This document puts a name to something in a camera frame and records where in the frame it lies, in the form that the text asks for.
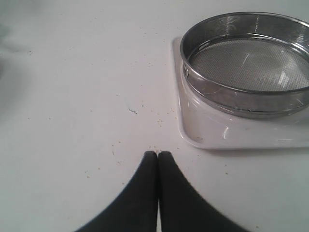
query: black object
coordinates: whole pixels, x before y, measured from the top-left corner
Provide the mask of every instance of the black object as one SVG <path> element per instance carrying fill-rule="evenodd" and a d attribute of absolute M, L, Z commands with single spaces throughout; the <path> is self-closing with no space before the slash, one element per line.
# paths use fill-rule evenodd
<path fill-rule="evenodd" d="M 155 232 L 158 211 L 157 165 L 156 153 L 146 152 L 120 195 L 78 232 Z"/>
<path fill-rule="evenodd" d="M 159 176 L 162 232 L 247 232 L 194 190 L 170 152 L 159 154 Z"/>

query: debris speck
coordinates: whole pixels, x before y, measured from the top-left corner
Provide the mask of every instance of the debris speck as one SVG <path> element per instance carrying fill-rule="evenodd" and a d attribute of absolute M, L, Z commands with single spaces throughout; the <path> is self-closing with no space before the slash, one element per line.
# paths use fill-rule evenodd
<path fill-rule="evenodd" d="M 136 111 L 131 110 L 131 109 L 129 109 L 129 111 L 130 111 L 130 112 L 133 112 L 133 113 L 135 113 L 135 114 L 137 115 L 137 112 L 136 112 Z"/>

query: white plastic tray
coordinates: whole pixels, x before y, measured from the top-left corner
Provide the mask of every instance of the white plastic tray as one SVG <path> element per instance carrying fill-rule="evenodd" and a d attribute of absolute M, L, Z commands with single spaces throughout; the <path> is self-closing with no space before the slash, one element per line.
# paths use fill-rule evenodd
<path fill-rule="evenodd" d="M 182 76 L 180 38 L 172 42 L 180 134 L 202 149 L 309 146 L 309 109 L 290 116 L 253 120 L 218 111 L 201 101 Z"/>

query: metal sieve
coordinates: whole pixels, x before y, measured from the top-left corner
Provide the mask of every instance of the metal sieve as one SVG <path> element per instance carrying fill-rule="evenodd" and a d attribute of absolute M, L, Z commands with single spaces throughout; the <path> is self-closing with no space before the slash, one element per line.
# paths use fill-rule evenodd
<path fill-rule="evenodd" d="M 278 14 L 239 12 L 206 19 L 181 42 L 183 74 L 209 105 L 265 118 L 309 105 L 309 24 Z"/>

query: white countertop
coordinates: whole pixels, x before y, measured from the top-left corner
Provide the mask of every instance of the white countertop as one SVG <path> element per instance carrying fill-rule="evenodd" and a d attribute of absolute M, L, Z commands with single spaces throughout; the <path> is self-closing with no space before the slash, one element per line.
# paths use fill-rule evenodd
<path fill-rule="evenodd" d="M 205 151 L 175 117 L 171 41 L 202 19 L 307 0 L 0 2 L 0 231 L 67 232 L 169 150 L 214 207 L 251 231 L 304 232 L 309 150 Z"/>

